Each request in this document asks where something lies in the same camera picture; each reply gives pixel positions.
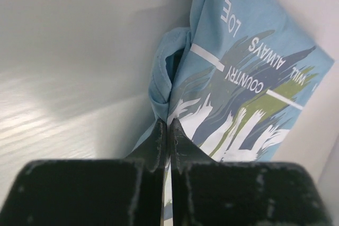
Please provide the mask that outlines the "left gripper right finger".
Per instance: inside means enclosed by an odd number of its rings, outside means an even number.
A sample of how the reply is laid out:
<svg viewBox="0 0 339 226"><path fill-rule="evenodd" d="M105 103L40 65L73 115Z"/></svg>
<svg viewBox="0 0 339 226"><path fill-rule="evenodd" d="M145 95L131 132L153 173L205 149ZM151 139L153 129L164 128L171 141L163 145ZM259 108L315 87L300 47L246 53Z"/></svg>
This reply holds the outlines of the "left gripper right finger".
<svg viewBox="0 0 339 226"><path fill-rule="evenodd" d="M216 162L169 129L174 225L332 225L308 172L290 162Z"/></svg>

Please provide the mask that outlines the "light blue t shirt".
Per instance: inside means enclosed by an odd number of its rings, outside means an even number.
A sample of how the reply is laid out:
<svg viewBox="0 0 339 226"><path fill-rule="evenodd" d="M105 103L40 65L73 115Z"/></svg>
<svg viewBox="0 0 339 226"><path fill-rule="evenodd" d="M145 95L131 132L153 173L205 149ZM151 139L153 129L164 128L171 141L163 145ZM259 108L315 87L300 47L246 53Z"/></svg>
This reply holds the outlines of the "light blue t shirt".
<svg viewBox="0 0 339 226"><path fill-rule="evenodd" d="M164 34L149 98L217 162L269 161L334 60L276 0L193 0Z"/></svg>

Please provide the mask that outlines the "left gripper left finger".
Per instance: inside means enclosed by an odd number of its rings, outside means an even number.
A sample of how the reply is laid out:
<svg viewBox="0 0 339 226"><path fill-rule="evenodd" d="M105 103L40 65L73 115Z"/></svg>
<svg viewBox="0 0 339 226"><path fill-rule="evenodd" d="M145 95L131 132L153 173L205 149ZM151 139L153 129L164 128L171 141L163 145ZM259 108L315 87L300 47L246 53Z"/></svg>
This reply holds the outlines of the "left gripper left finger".
<svg viewBox="0 0 339 226"><path fill-rule="evenodd" d="M35 160L18 173L1 225L163 225L166 129L122 159Z"/></svg>

